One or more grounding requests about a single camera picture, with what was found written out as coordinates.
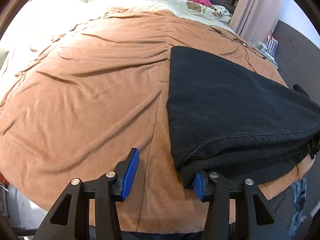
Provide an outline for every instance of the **dark brown wall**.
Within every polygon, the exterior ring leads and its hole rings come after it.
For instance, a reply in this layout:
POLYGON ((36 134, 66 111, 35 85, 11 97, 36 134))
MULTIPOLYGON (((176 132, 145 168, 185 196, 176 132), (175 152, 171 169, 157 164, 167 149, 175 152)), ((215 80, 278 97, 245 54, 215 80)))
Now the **dark brown wall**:
POLYGON ((320 104, 320 49, 288 24, 279 21, 274 36, 278 71, 289 88, 299 84, 310 98, 320 104))

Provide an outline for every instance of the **bed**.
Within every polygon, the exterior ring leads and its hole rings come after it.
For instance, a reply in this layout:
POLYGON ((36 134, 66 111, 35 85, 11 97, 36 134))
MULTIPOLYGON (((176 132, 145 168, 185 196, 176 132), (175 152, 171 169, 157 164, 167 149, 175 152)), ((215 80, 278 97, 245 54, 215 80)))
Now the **bed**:
MULTIPOLYGON (((96 179, 137 147, 141 160, 131 196, 117 203, 121 229, 203 230, 208 205, 183 188, 170 155, 170 49, 207 51, 286 84, 250 45, 235 42, 241 38, 227 26, 166 0, 93 0, 72 8, 69 15, 61 4, 53 16, 66 12, 59 28, 36 31, 35 21, 34 32, 12 44, 0 70, 0 172, 49 210, 73 178, 96 179)), ((271 199, 312 164, 308 155, 260 189, 271 199)), ((231 200, 229 222, 234 220, 231 200)))

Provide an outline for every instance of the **metal pin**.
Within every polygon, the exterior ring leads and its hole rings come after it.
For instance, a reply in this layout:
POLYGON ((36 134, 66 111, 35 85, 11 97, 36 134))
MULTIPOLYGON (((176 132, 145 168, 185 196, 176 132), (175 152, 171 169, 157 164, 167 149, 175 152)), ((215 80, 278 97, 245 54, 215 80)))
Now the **metal pin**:
POLYGON ((253 180, 252 179, 246 179, 245 183, 249 186, 253 185, 253 180))
POLYGON ((109 172, 107 172, 107 174, 106 174, 106 176, 108 177, 108 178, 112 178, 112 177, 114 177, 116 175, 116 173, 114 172, 114 171, 109 171, 109 172))
POLYGON ((80 183, 80 180, 79 179, 73 179, 72 181, 71 181, 71 184, 72 185, 78 185, 80 183))
POLYGON ((213 171, 213 172, 210 173, 210 177, 216 179, 216 178, 219 177, 219 173, 213 171))

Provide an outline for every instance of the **black denim fabric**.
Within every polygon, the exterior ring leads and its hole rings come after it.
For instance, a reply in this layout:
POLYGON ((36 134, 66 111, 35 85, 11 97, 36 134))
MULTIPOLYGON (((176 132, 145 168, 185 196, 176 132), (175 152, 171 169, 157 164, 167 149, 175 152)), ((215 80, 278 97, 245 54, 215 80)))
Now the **black denim fabric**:
POLYGON ((171 154, 185 187, 200 170, 269 182, 319 150, 318 104, 197 49, 171 50, 167 110, 171 154))

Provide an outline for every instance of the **white wall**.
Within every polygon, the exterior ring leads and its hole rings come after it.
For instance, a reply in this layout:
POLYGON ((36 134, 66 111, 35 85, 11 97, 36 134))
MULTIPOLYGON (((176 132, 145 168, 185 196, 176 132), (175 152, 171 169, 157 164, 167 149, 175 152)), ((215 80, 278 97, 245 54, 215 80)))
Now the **white wall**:
POLYGON ((279 20, 287 23, 320 48, 320 36, 294 0, 285 0, 279 20))

